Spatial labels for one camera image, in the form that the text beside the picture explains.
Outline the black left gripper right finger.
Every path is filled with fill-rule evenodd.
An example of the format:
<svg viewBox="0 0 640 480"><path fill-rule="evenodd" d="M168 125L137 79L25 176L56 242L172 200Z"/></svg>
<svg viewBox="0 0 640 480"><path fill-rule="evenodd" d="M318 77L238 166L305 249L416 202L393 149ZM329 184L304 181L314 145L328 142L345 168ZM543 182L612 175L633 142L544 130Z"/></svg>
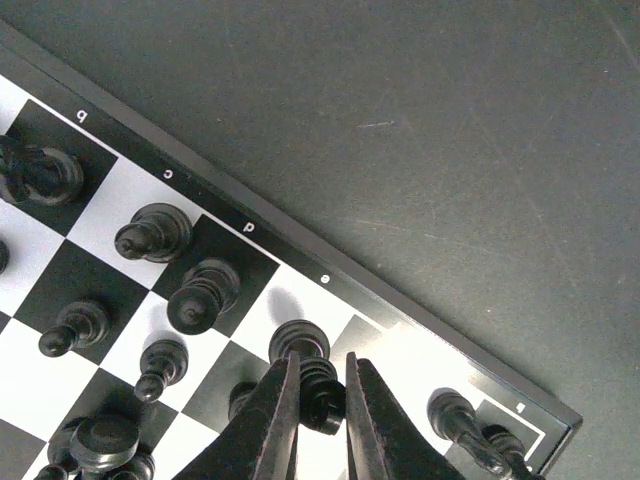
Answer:
<svg viewBox="0 0 640 480"><path fill-rule="evenodd" d="M373 363L346 356L350 479L451 480L463 475L423 437Z"/></svg>

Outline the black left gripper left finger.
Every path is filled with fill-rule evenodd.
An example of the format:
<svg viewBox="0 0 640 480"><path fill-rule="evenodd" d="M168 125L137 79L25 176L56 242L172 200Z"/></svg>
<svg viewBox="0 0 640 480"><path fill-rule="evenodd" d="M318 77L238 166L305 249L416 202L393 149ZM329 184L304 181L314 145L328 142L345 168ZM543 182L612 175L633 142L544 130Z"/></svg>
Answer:
<svg viewBox="0 0 640 480"><path fill-rule="evenodd" d="M276 360L223 432L175 477L286 480L295 477L300 357Z"/></svg>

